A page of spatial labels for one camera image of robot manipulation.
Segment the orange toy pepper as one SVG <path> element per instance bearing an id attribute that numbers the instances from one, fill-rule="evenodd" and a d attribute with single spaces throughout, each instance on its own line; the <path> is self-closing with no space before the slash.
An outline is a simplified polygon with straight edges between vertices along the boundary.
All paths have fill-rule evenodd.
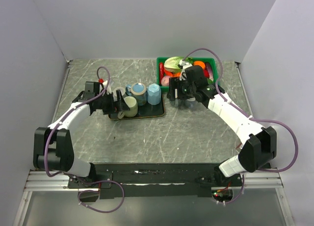
<path id="1" fill-rule="evenodd" d="M 206 69 L 206 65 L 205 65 L 205 63 L 202 62 L 202 61 L 194 61 L 194 62 L 193 62 L 193 65 L 194 65 L 194 66 L 200 66 L 203 70 Z"/>

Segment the aluminium frame rail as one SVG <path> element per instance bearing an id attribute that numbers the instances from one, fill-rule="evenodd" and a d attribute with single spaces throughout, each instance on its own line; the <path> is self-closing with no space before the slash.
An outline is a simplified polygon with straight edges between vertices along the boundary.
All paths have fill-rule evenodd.
<path id="1" fill-rule="evenodd" d="M 244 194 L 246 189 L 260 189 L 266 191 L 272 190 L 276 192 L 279 211 L 282 214 L 285 225 L 293 226 L 295 224 L 284 191 L 284 184 L 278 172 L 271 173 L 268 171 L 263 172 L 258 170 L 254 173 L 240 173 L 239 175 L 243 178 L 242 185 L 232 189 L 229 189 L 228 187 L 226 188 L 226 190 L 230 191 L 231 193 L 237 189 L 240 190 L 237 195 L 233 196 L 229 203 L 235 202 L 240 197 L 240 195 Z M 29 200 L 31 199 L 33 192 L 75 191 L 77 193 L 94 193 L 100 196 L 99 190 L 69 189 L 68 182 L 71 178 L 75 177 L 69 177 L 65 174 L 59 174 L 55 177 L 48 177 L 44 171 L 30 171 L 24 188 L 24 199 L 20 204 L 14 224 L 16 226 L 21 226 L 25 222 L 26 210 L 29 207 Z M 212 190 L 211 198 L 216 196 L 217 190 L 218 188 L 214 188 Z"/>

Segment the light blue faceted mug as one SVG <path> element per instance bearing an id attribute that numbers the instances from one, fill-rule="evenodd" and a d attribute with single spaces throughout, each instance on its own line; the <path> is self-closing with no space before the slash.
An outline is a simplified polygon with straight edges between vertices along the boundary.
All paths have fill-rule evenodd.
<path id="1" fill-rule="evenodd" d="M 147 102 L 151 105 L 157 105 L 161 101 L 161 88 L 158 84 L 150 84 L 147 89 Z"/>

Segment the red toy bell pepper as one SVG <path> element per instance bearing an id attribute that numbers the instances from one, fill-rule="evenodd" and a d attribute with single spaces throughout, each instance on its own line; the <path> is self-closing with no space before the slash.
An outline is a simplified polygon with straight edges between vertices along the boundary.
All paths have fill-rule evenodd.
<path id="1" fill-rule="evenodd" d="M 205 76 L 206 78 L 209 78 L 209 73 L 208 73 L 207 70 L 203 70 L 203 73 L 204 73 L 204 76 Z"/>

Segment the frosted grey mug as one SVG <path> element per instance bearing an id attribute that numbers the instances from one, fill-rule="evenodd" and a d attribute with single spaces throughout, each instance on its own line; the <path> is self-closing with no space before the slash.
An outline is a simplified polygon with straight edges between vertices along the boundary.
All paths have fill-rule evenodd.
<path id="1" fill-rule="evenodd" d="M 118 97 L 117 97 L 117 93 L 118 91 L 121 93 L 122 97 L 125 98 L 127 96 L 126 94 L 126 90 L 124 87 L 116 87 L 115 89 L 113 89 L 113 98 L 115 101 L 117 101 Z"/>

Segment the small packaged card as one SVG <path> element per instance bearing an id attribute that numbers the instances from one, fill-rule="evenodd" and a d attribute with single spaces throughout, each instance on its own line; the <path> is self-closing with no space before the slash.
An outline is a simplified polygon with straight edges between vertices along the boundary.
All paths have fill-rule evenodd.
<path id="1" fill-rule="evenodd" d="M 242 148 L 243 148 L 243 144 L 242 143 L 240 143 L 235 149 L 237 150 L 237 151 L 241 151 L 242 150 Z"/>

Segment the purple toy eggplant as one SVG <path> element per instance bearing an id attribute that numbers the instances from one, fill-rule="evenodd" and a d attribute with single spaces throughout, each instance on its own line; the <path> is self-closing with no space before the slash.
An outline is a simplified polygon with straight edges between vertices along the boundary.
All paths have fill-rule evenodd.
<path id="1" fill-rule="evenodd" d="M 206 66 L 206 70 L 209 74 L 209 79 L 211 81 L 214 81 L 214 77 L 213 77 L 213 70 L 212 70 L 212 66 L 209 62 L 205 62 L 205 66 Z"/>

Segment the light green mug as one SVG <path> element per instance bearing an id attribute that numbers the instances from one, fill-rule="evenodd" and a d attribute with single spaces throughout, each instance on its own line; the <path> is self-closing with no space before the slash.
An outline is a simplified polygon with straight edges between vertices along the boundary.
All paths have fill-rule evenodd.
<path id="1" fill-rule="evenodd" d="M 124 101 L 126 102 L 127 106 L 129 107 L 129 110 L 119 112 L 118 113 L 118 119 L 135 117 L 137 115 L 137 112 L 138 112 L 137 100 L 132 96 L 127 96 L 127 97 L 125 97 Z"/>

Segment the small grey-blue mug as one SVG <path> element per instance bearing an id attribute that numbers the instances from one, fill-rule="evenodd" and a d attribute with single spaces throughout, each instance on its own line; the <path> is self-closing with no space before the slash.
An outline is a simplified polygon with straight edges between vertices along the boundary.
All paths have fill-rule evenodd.
<path id="1" fill-rule="evenodd" d="M 190 98 L 184 101 L 184 105 L 190 110 L 195 110 L 197 108 L 197 104 L 198 102 L 195 100 L 195 98 Z"/>

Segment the blue patterned mug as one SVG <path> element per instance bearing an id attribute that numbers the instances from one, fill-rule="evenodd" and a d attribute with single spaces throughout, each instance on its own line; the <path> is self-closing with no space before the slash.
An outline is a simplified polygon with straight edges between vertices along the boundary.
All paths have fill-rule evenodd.
<path id="1" fill-rule="evenodd" d="M 147 87 L 143 83 L 127 85 L 125 91 L 128 96 L 136 99 L 138 106 L 144 106 L 147 103 Z"/>

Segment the black serving tray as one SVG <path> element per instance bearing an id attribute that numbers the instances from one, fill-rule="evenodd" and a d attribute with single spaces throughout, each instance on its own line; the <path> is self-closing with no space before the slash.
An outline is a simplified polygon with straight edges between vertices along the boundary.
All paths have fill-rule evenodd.
<path id="1" fill-rule="evenodd" d="M 123 118 L 122 120 L 160 117 L 160 116 L 163 116 L 164 113 L 165 113 L 165 108 L 164 108 L 163 100 L 161 98 L 160 103 L 157 105 L 151 105 L 147 102 L 144 106 L 138 106 L 138 112 L 135 117 Z M 118 113 L 109 114 L 108 117 L 111 120 L 119 120 Z"/>

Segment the toy cabbage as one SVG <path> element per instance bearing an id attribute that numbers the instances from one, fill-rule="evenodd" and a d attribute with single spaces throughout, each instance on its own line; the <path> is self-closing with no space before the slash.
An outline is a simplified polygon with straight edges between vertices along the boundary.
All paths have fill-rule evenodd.
<path id="1" fill-rule="evenodd" d="M 171 73 L 180 73 L 182 69 L 179 67 L 179 62 L 182 59 L 193 64 L 193 58 L 191 57 L 187 57 L 186 59 L 184 59 L 184 57 L 181 56 L 174 56 L 166 59 L 166 61 L 164 62 L 164 69 Z"/>

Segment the large grey faceted mug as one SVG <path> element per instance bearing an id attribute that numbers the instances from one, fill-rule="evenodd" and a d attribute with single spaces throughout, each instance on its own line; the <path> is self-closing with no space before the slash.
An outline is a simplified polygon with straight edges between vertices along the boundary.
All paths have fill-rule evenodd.
<path id="1" fill-rule="evenodd" d="M 174 99 L 174 100 L 170 100 L 170 105 L 174 108 L 180 108 L 182 103 L 183 103 L 183 100 L 179 100 L 179 99 Z"/>

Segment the purple toy onion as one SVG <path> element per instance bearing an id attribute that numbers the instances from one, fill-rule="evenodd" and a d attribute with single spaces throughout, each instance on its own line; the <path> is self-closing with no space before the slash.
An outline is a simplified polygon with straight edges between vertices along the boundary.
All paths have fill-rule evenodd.
<path id="1" fill-rule="evenodd" d="M 161 86 L 169 86 L 170 79 L 171 79 L 171 76 L 168 76 L 168 75 L 164 76 L 161 79 Z"/>

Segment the green plastic crate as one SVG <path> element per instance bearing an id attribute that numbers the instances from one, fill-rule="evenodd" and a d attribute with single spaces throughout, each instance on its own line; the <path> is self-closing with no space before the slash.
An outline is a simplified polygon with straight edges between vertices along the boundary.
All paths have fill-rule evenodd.
<path id="1" fill-rule="evenodd" d="M 161 78 L 159 77 L 159 63 L 162 62 L 164 64 L 164 62 L 166 61 L 166 59 L 168 59 L 169 57 L 158 57 L 157 58 L 157 84 L 160 86 L 161 91 L 163 93 L 167 93 L 169 90 L 168 86 L 161 86 Z M 212 66 L 212 70 L 213 70 L 213 77 L 214 77 L 214 81 L 211 81 L 209 78 L 207 78 L 208 83 L 215 83 L 216 80 L 218 79 L 218 72 L 217 72 L 217 67 L 216 67 L 216 63 L 215 60 L 213 58 L 203 58 L 203 57 L 192 57 L 193 58 L 193 62 L 194 61 L 202 61 L 202 62 L 209 62 Z"/>

